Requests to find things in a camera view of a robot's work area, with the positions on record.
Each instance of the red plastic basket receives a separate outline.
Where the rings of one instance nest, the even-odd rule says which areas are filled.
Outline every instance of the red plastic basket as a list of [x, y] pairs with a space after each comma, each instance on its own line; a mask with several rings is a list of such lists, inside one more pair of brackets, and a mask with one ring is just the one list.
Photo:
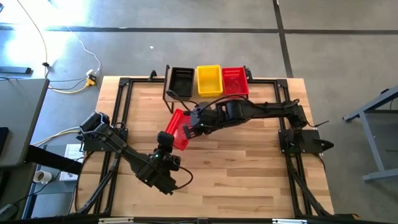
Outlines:
[[174, 135], [173, 146], [181, 151], [184, 151], [189, 143], [183, 128], [186, 124], [190, 124], [190, 117], [184, 115], [182, 110], [176, 109], [166, 128], [166, 133]]
[[221, 72], [223, 74], [223, 87], [225, 95], [247, 95], [249, 93], [246, 72], [244, 71], [243, 67], [223, 68]]

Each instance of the plastic basket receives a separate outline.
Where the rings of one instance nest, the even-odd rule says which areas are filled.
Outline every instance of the plastic basket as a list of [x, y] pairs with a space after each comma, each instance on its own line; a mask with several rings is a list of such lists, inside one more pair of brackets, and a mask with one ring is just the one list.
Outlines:
[[191, 98], [194, 74], [193, 68], [172, 68], [169, 90], [181, 98]]
[[225, 95], [247, 95], [249, 93], [246, 72], [244, 71], [243, 67], [223, 68], [221, 72], [223, 74], [223, 87]]
[[176, 109], [166, 128], [166, 133], [174, 135], [173, 146], [181, 151], [184, 151], [189, 143], [183, 126], [190, 124], [190, 122], [190, 117], [188, 115], [184, 115], [182, 110]]
[[223, 93], [223, 81], [219, 65], [198, 66], [197, 71], [198, 93], [201, 97], [217, 97]]

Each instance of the yellow basket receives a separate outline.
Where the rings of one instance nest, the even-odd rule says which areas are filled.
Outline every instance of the yellow basket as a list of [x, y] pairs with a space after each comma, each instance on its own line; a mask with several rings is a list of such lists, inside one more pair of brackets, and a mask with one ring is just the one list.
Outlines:
[[198, 92], [201, 97], [216, 97], [223, 93], [221, 67], [202, 65], [197, 67]]

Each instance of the concrete floor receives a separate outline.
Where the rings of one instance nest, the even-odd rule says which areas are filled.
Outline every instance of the concrete floor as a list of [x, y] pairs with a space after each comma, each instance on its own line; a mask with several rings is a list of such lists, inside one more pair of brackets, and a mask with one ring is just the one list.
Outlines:
[[[277, 28], [271, 0], [217, 1], [49, 1], [21, 0], [42, 26], [95, 27], [215, 27]], [[0, 22], [29, 24], [15, 1], [3, 1]], [[397, 1], [279, 0], [285, 29], [398, 29]], [[278, 34], [186, 34], [77, 32], [103, 63], [102, 75], [149, 75], [166, 64], [196, 67], [247, 65], [255, 77], [286, 77]], [[80, 78], [96, 69], [70, 32], [44, 32], [53, 70], [51, 80]], [[345, 124], [341, 117], [398, 84], [396, 35], [286, 35], [293, 75], [304, 78], [315, 123], [326, 119], [320, 133], [335, 143], [325, 153], [326, 174], [336, 213], [357, 213], [365, 220], [397, 223], [398, 178], [365, 184], [361, 176], [376, 171], [360, 121]], [[32, 78], [42, 78], [41, 40], [34, 29], [0, 31], [0, 64], [30, 66]], [[56, 83], [68, 87], [74, 83]], [[32, 142], [78, 126], [95, 108], [98, 90], [77, 95], [49, 90]], [[393, 108], [398, 108], [396, 101]], [[77, 143], [63, 136], [49, 144]], [[67, 210], [67, 197], [38, 198], [35, 216]], [[49, 203], [54, 203], [53, 211]]]

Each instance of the wooden table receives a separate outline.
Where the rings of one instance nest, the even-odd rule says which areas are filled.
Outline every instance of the wooden table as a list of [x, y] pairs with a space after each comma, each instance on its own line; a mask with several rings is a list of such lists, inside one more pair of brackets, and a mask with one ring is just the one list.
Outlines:
[[[104, 77], [96, 111], [112, 115], [120, 77]], [[291, 99], [300, 98], [307, 119], [312, 115], [301, 78], [287, 79]], [[275, 102], [271, 85], [249, 85], [255, 103]], [[127, 119], [128, 144], [139, 152], [150, 153], [157, 146], [156, 136], [171, 118], [162, 101], [162, 83], [136, 83]], [[237, 127], [222, 129], [209, 136], [190, 140], [185, 151], [174, 149], [182, 157], [182, 166], [191, 170], [193, 182], [172, 196], [141, 183], [122, 160], [119, 167], [112, 216], [130, 217], [293, 217], [292, 199], [284, 155], [279, 151], [279, 120], [253, 119]], [[104, 153], [96, 152], [83, 169], [78, 186], [81, 207], [98, 185]], [[319, 158], [303, 155], [309, 189], [330, 213], [333, 213], [325, 172]], [[180, 170], [172, 172], [177, 185], [189, 180]], [[104, 191], [103, 206], [108, 189]], [[304, 211], [301, 191], [300, 207]]]

